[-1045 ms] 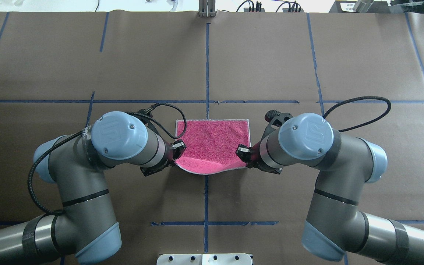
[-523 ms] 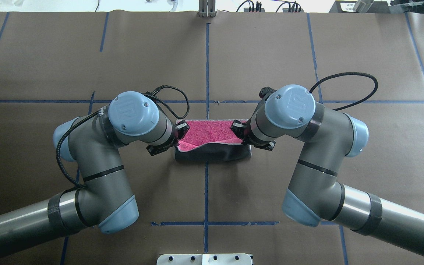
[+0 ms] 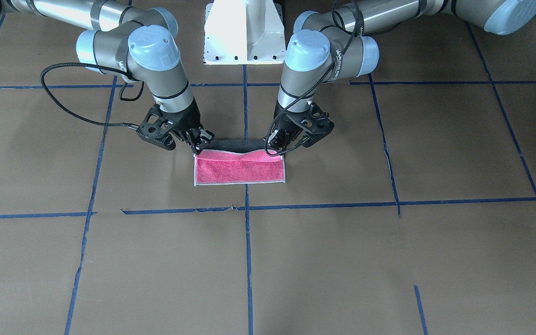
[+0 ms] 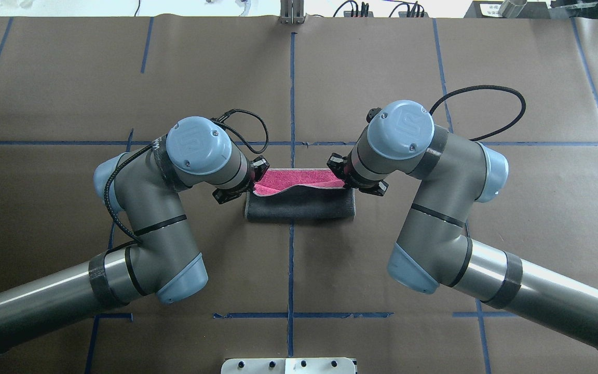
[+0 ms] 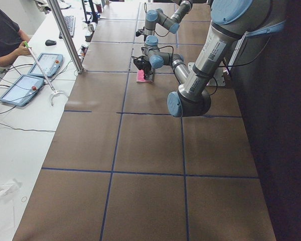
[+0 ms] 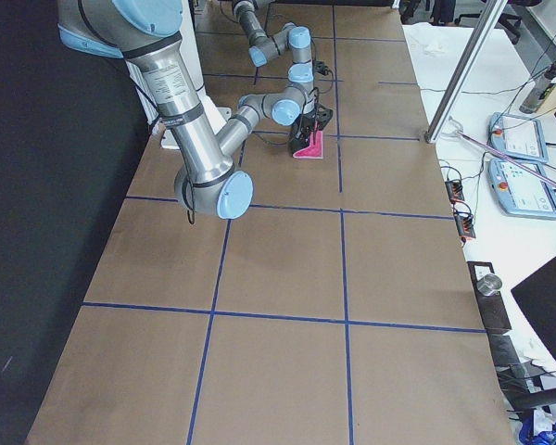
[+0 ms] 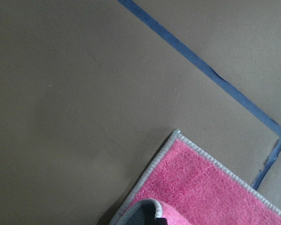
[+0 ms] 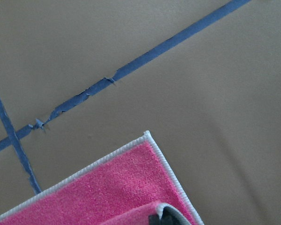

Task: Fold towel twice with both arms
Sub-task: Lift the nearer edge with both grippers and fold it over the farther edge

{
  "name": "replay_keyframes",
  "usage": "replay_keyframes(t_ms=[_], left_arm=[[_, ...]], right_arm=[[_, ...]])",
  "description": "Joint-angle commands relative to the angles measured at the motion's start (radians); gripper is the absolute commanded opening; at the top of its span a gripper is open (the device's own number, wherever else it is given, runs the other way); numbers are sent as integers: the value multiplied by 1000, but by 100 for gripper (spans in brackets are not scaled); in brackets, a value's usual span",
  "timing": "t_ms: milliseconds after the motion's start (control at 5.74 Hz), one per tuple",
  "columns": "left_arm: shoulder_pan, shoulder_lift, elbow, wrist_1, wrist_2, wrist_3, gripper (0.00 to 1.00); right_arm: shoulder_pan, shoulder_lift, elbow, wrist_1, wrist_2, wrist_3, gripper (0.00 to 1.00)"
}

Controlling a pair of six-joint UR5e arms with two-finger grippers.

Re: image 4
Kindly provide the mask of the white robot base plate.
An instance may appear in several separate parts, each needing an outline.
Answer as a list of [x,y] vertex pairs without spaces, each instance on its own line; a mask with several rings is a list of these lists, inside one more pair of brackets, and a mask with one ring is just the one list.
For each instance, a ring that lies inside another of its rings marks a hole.
[[348,357],[287,357],[227,359],[221,373],[358,373]]

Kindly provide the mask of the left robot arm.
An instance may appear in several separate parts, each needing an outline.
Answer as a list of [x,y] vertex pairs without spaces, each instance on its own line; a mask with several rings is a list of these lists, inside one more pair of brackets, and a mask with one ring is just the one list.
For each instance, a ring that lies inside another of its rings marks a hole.
[[0,355],[150,294],[178,302],[208,282],[180,192],[213,185],[220,204],[252,190],[268,169],[250,161],[216,121],[191,116],[137,152],[100,164],[93,185],[112,218],[123,211],[131,238],[91,260],[0,293]]

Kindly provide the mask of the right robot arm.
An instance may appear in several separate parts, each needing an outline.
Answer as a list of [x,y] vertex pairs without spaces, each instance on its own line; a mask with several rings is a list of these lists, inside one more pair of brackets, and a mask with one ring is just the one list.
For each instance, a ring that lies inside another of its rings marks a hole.
[[598,350],[598,289],[463,234],[472,206],[505,186],[505,156],[435,125],[421,104],[396,100],[369,111],[346,182],[383,195],[393,172],[420,185],[388,261],[392,279],[426,295],[451,287]]

